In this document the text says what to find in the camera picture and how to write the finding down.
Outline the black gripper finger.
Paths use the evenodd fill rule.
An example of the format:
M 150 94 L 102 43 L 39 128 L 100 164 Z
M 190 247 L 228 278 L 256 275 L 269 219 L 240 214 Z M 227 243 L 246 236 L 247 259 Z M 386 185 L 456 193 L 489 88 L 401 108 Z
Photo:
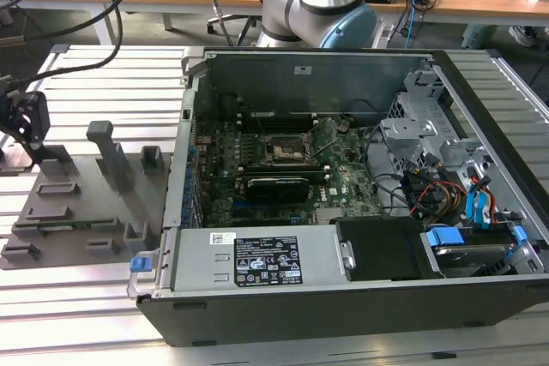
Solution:
M 22 145 L 35 164 L 45 157 L 44 139 L 47 134 L 47 101 L 40 91 L 24 93 L 20 100 L 23 119 Z

